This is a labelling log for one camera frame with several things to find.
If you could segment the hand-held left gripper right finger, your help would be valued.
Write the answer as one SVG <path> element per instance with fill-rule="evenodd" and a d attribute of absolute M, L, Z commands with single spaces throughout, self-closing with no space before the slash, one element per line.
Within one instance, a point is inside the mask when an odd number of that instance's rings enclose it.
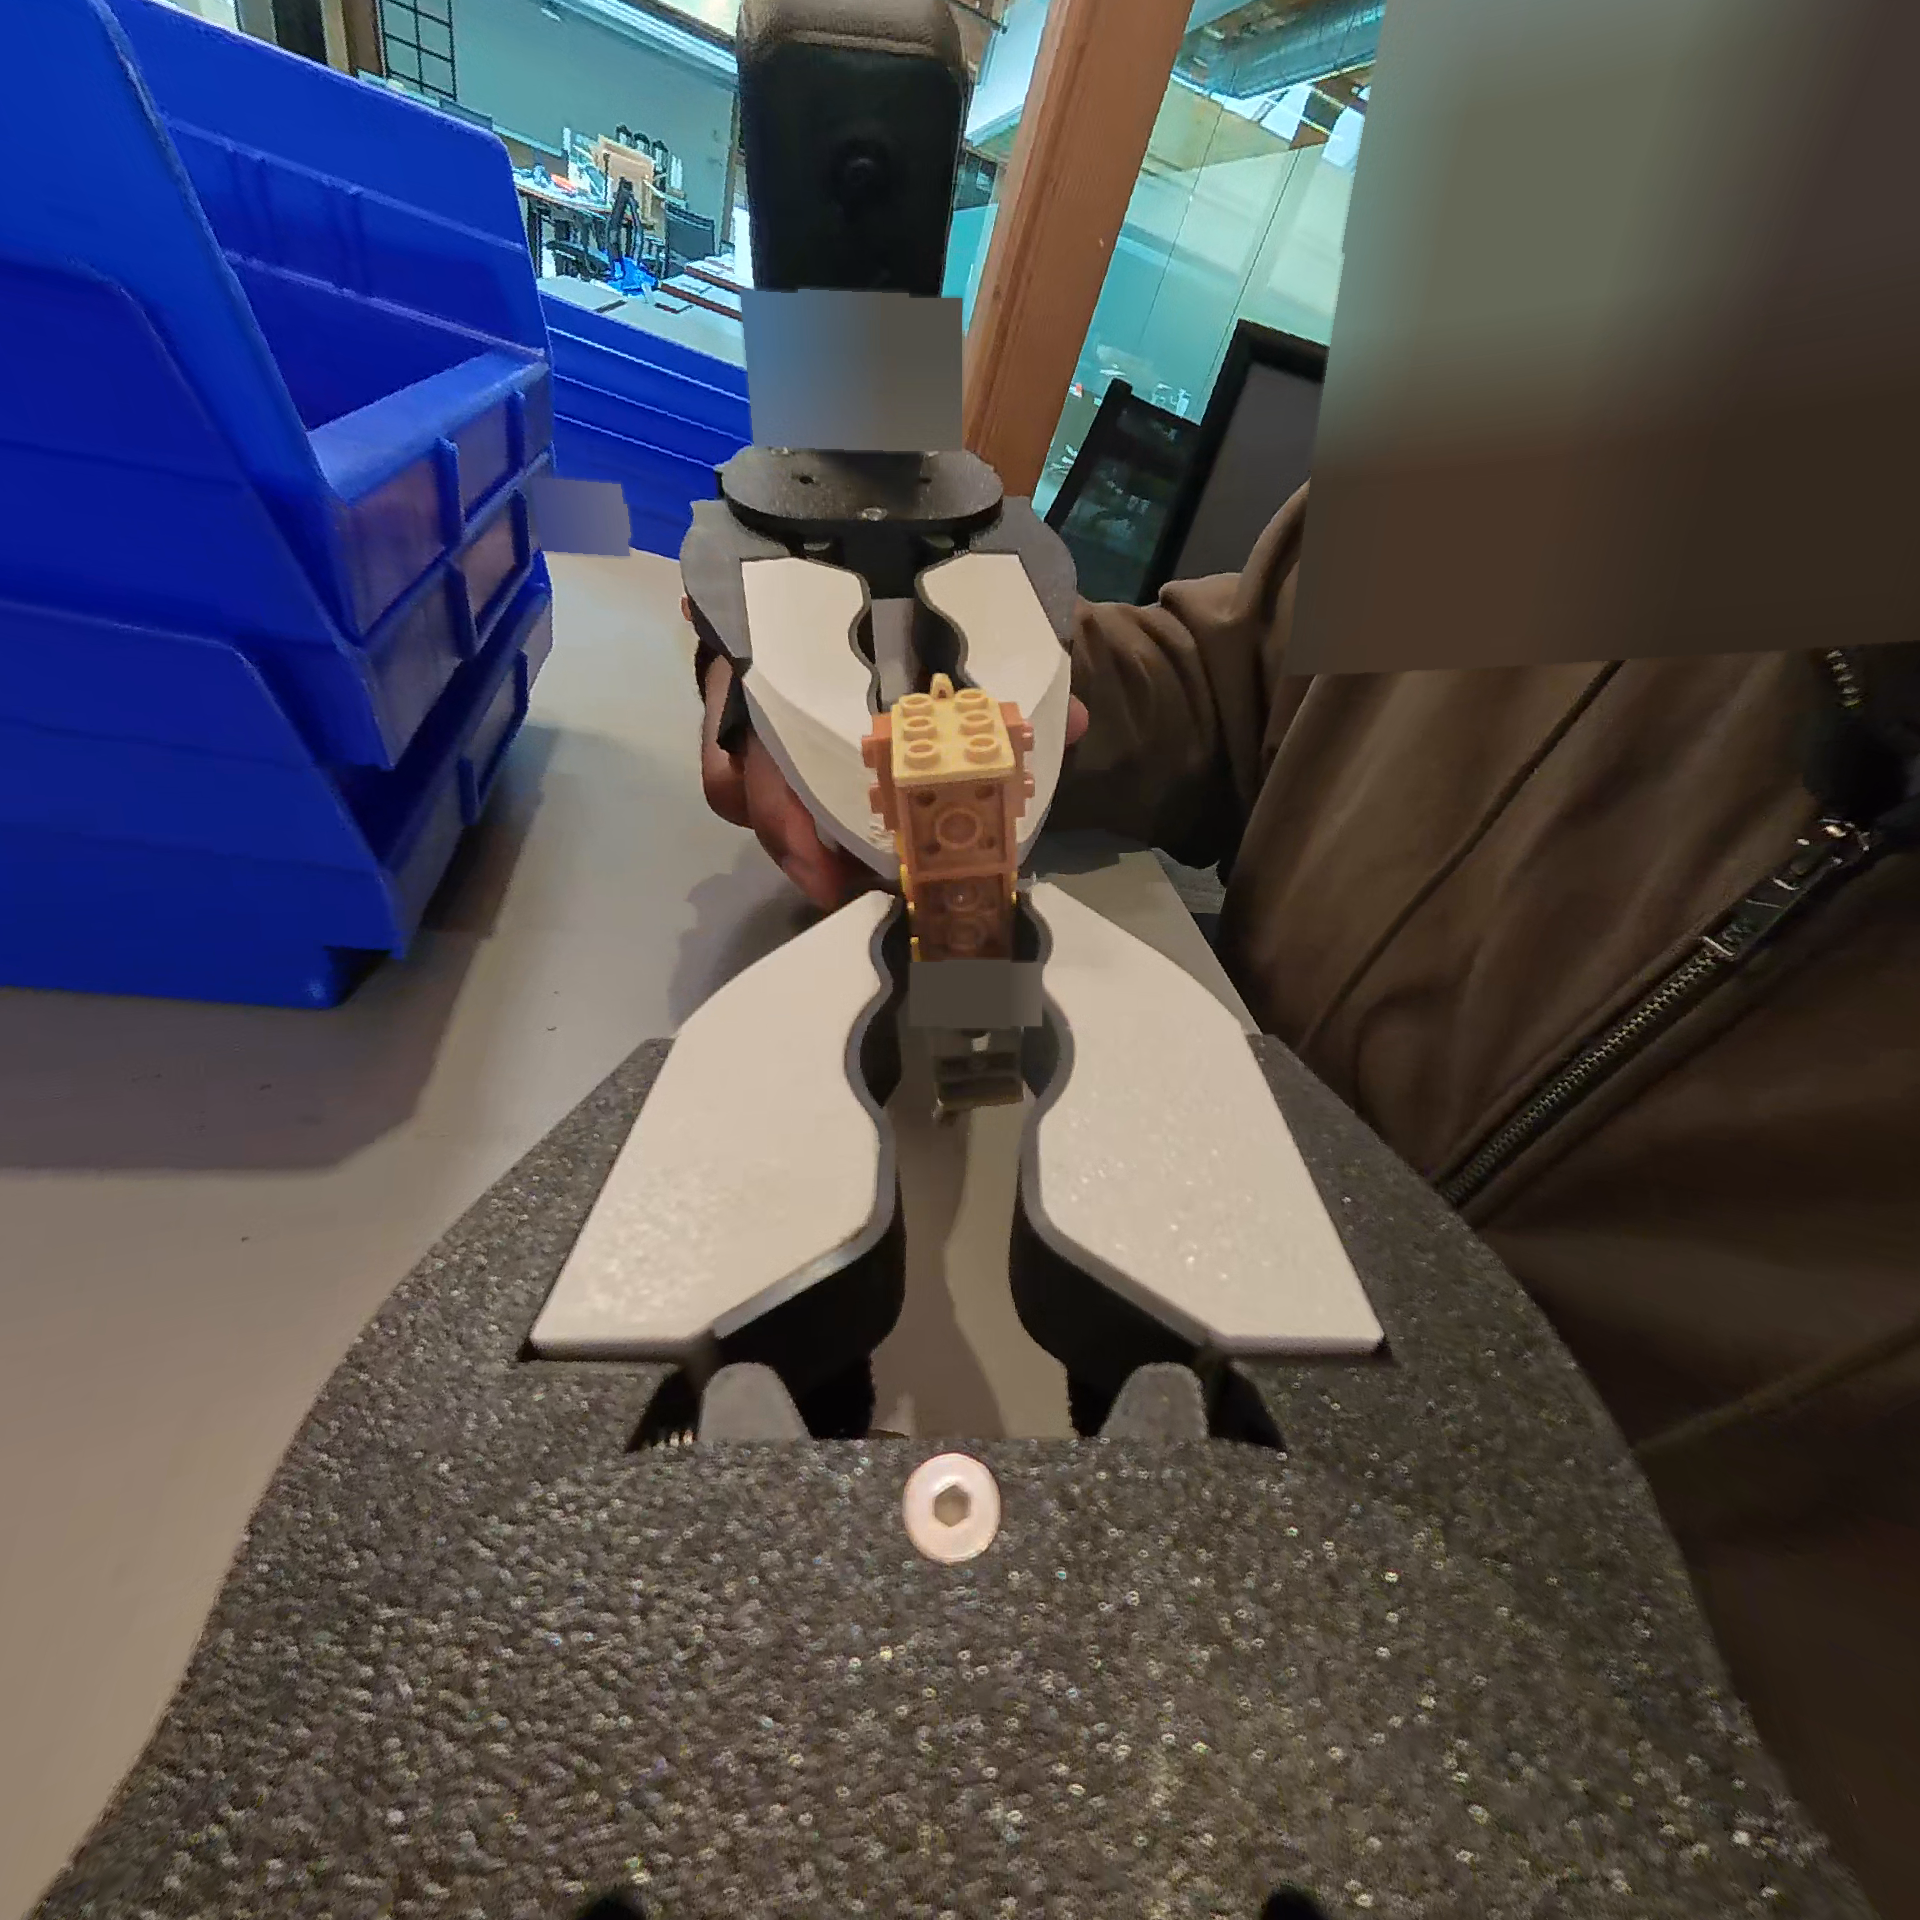
<path fill-rule="evenodd" d="M 1054 881 L 1030 909 L 1054 1040 L 1020 1151 L 1041 1242 L 1202 1353 L 1374 1355 L 1374 1309 L 1235 1014 Z"/>

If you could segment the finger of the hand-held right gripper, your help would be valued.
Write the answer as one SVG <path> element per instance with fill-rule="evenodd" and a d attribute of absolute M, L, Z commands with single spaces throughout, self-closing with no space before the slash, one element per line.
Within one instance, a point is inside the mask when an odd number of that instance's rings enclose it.
<path fill-rule="evenodd" d="M 944 672 L 956 687 L 980 687 L 994 701 L 1015 703 L 1033 727 L 1026 768 L 1035 790 L 1018 824 L 1018 864 L 1030 866 L 1063 772 L 1070 672 L 1063 639 L 1011 553 L 967 553 L 926 568 L 918 600 L 952 639 L 948 657 L 924 651 L 924 664 Z"/>
<path fill-rule="evenodd" d="M 809 559 L 744 561 L 741 583 L 750 644 L 743 692 L 756 735 L 820 835 L 893 888 L 900 857 L 872 805 L 865 759 L 878 690 L 876 668 L 857 650 L 869 589 L 850 570 Z"/>

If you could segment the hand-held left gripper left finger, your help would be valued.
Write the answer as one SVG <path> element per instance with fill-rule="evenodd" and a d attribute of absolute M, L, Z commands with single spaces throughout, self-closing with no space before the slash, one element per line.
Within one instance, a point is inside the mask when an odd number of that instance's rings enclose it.
<path fill-rule="evenodd" d="M 537 1357 L 711 1357 L 876 1251 L 896 1218 L 891 1029 L 867 892 L 707 996 L 672 1040 L 532 1325 Z"/>

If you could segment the multicoloured toy brick assembly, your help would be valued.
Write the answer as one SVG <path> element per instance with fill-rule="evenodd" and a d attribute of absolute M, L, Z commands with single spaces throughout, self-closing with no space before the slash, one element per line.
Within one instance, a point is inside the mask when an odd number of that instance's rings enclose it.
<path fill-rule="evenodd" d="M 1018 857 L 1031 744 L 1020 707 L 946 674 L 896 701 L 863 742 L 900 868 L 904 1020 L 941 1120 L 1018 1101 L 1024 1037 L 1043 1020 Z"/>

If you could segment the blue plastic bin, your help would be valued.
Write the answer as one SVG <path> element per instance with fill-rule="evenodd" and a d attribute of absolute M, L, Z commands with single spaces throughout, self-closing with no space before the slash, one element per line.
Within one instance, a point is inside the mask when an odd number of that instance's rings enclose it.
<path fill-rule="evenodd" d="M 615 485 L 630 546 L 676 559 L 719 468 L 754 439 L 743 368 L 624 316 L 600 281 L 543 277 L 556 472 Z"/>
<path fill-rule="evenodd" d="M 485 131 L 167 3 L 4 3 L 4 985 L 335 1005 L 554 639 Z"/>

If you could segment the person's right forearm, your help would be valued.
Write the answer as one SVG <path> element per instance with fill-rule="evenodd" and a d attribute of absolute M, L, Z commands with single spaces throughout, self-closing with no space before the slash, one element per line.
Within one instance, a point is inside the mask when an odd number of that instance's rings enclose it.
<path fill-rule="evenodd" d="M 1235 903 L 1276 887 L 1261 801 L 1305 694 L 1283 676 L 1307 524 L 1292 494 L 1239 572 L 1176 579 L 1146 607 L 1078 600 L 1070 694 L 1081 724 L 1050 826 L 1215 866 Z"/>

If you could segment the person's right hand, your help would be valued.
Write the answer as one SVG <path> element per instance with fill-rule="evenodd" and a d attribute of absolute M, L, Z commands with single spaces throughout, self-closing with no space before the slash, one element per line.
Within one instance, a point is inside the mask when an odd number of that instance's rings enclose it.
<path fill-rule="evenodd" d="M 730 663 L 722 657 L 707 659 L 702 668 L 702 783 L 707 807 L 730 826 L 750 831 L 763 851 L 815 909 L 839 909 L 880 887 L 878 875 L 865 863 L 822 837 L 778 761 L 750 729 L 733 733 L 733 746 L 724 744 L 731 690 Z"/>

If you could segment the black framed panel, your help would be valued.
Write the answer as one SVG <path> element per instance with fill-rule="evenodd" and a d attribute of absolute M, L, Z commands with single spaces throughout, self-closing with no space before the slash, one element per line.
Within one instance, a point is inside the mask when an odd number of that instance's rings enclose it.
<path fill-rule="evenodd" d="M 1237 574 L 1311 470 L 1328 350 L 1241 318 L 1218 368 L 1213 464 L 1196 496 L 1183 576 Z"/>

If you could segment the person's brown hoodie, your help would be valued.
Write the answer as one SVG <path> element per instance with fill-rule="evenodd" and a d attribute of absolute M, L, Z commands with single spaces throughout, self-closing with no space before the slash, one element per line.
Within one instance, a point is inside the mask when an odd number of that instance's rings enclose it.
<path fill-rule="evenodd" d="M 1274 692 L 1248 1003 L 1548 1312 L 1916 1916 L 1916 650 Z"/>

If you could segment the wooden support post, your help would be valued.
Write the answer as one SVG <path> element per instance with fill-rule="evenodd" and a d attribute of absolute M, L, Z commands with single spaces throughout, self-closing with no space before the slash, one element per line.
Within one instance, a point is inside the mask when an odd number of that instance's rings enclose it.
<path fill-rule="evenodd" d="M 1191 11 L 1048 5 L 965 339 L 965 446 L 1004 494 L 1035 494 Z"/>

